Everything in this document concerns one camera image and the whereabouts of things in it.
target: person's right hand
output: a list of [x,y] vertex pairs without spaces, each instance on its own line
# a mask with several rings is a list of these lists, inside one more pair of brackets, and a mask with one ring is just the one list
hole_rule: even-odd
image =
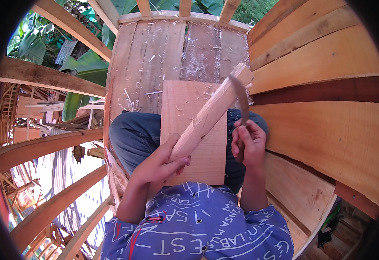
[[244,160],[246,167],[257,166],[263,163],[265,155],[266,133],[252,120],[247,120],[246,126],[241,125],[241,119],[234,123],[234,129],[231,142],[231,152],[236,158],[239,155],[237,141],[241,139],[244,142]]

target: jeans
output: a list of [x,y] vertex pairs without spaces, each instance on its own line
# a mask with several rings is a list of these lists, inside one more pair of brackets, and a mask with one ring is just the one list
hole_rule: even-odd
[[[246,168],[236,162],[231,153],[231,133],[234,122],[241,117],[240,110],[227,111],[227,148],[226,148],[226,184],[234,193],[243,185]],[[262,128],[266,136],[268,126],[265,120],[256,113],[250,112],[249,118]],[[161,115],[124,110],[114,119],[109,128],[110,141],[120,162],[132,174],[134,169],[160,146]]]

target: wooden structure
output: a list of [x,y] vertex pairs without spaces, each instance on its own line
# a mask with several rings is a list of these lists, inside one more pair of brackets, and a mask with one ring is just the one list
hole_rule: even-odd
[[[39,153],[101,137],[107,163],[38,207],[11,232],[20,252],[106,174],[112,204],[118,205],[127,175],[110,145],[108,130],[122,110],[179,117],[181,108],[176,107],[174,114],[163,106],[164,98],[178,100],[168,89],[171,81],[184,81],[173,83],[178,88],[197,85],[189,81],[225,85],[240,62],[250,67],[254,76],[250,95],[256,106],[251,111],[263,116],[269,126],[266,190],[269,201],[288,223],[294,258],[311,245],[337,195],[370,217],[378,216],[379,54],[364,26],[344,0],[280,0],[250,29],[231,20],[239,2],[226,0],[221,16],[216,17],[191,13],[189,0],[181,0],[179,12],[151,11],[147,0],[139,0],[141,12],[127,15],[113,13],[109,0],[90,1],[117,35],[113,51],[53,0],[36,3],[34,11],[110,62],[106,88],[10,58],[0,66],[0,81],[105,98],[104,127],[0,147],[0,174]],[[206,99],[211,96],[213,93],[207,92]],[[234,100],[215,102],[221,106],[217,109],[220,113],[218,110],[227,109]],[[60,257],[75,256],[87,232],[109,208],[110,199]]]

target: person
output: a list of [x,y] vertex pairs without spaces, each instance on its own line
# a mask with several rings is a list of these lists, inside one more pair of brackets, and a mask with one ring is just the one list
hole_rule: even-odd
[[[105,223],[101,259],[292,259],[290,231],[265,190],[267,124],[252,112],[246,126],[239,118],[238,109],[228,110],[224,185],[186,182],[153,194],[154,183],[191,163],[190,157],[169,159],[180,136],[160,145],[157,114],[124,111],[112,122],[110,140],[131,177],[116,215]],[[242,164],[235,159],[239,139]]]

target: hand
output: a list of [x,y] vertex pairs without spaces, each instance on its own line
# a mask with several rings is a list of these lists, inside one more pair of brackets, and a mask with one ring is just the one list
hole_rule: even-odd
[[231,152],[234,157],[239,155],[237,141],[239,138],[246,146],[244,148],[243,164],[246,167],[262,164],[265,154],[266,133],[252,120],[247,120],[246,126],[241,125],[241,119],[234,123],[236,129],[233,131],[233,141],[231,142]]
[[191,163],[191,156],[171,161],[172,148],[178,142],[180,135],[174,133],[166,143],[159,146],[133,171],[132,177],[140,183],[149,183],[168,179],[172,174],[181,174],[185,165]]

